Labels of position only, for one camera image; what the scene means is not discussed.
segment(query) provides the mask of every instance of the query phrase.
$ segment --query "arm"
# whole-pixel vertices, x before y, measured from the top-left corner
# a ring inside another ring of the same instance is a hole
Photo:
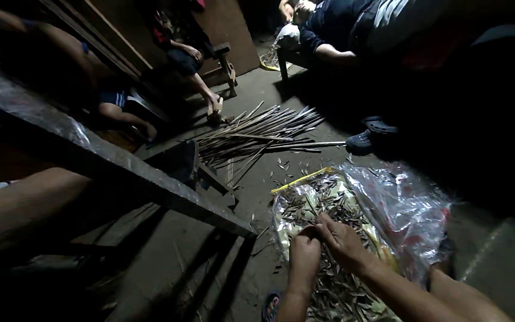
[[[326,44],[316,33],[306,27],[299,29],[299,42],[304,51],[334,65],[354,66],[359,59],[353,52],[340,52],[332,45]]]
[[[355,66],[359,58],[351,51],[340,52],[329,44],[322,44],[315,49],[315,55],[322,61],[338,66]]]
[[[466,321],[439,299],[396,274],[361,243],[355,230],[325,213],[315,227],[341,267],[357,275],[404,321]]]
[[[196,48],[194,48],[192,46],[188,46],[186,44],[181,44],[174,40],[170,40],[170,46],[172,48],[181,49],[181,50],[187,52],[188,55],[194,57],[199,62],[202,62],[202,60],[204,59],[204,57],[202,56],[202,53],[200,53],[199,50],[197,50]]]
[[[291,240],[290,274],[277,322],[305,321],[321,258],[321,243],[312,237],[314,232],[313,226],[306,227]]]
[[[289,8],[287,7],[291,7],[291,5],[289,5],[289,2],[290,0],[282,0],[279,3],[279,11],[281,11],[283,17],[286,19],[287,22],[290,22],[293,18],[293,10],[289,10]]]

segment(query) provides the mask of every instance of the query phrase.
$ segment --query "seated person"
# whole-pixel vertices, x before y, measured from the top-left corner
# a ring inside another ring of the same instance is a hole
[[[136,126],[148,141],[154,140],[157,131],[151,123],[134,114],[125,112],[124,107],[126,100],[129,98],[129,89],[124,85],[124,81],[100,61],[85,42],[77,40],[72,35],[50,24],[21,19],[3,10],[0,10],[0,28],[33,36],[43,33],[84,71],[90,84],[98,93],[97,111],[100,115],[114,121]]]
[[[300,0],[294,22],[306,53],[339,66],[380,55],[446,14],[448,0]]]
[[[200,93],[208,107],[208,118],[220,118],[224,99],[204,83],[198,72],[213,49],[208,36],[192,15],[188,1],[151,0],[138,2],[140,12],[152,30],[154,43],[166,52],[170,63]]]

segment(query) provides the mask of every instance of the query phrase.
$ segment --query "flip-flop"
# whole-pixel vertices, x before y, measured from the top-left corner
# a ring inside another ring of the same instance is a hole
[[[223,103],[224,103],[224,98],[219,97],[218,102],[216,102],[215,104],[212,104],[212,110],[210,110],[208,108],[208,116],[210,116],[211,114],[221,114]]]
[[[274,306],[274,309],[268,313],[269,304],[277,297],[277,304]],[[282,296],[277,292],[272,292],[266,297],[266,302],[263,304],[261,309],[261,322],[274,322],[275,316],[277,315],[277,308],[279,304],[282,302]]]
[[[380,116],[369,116],[361,120],[361,123],[374,133],[378,134],[396,134],[399,129],[397,127],[388,126]]]

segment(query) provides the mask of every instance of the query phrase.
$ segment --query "wooden board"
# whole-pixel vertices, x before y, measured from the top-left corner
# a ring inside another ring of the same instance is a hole
[[[229,42],[232,50],[226,57],[233,64],[236,75],[259,67],[258,53],[237,0],[206,0],[204,12],[194,13],[194,17],[212,44]],[[204,64],[201,72],[212,70],[211,65]]]

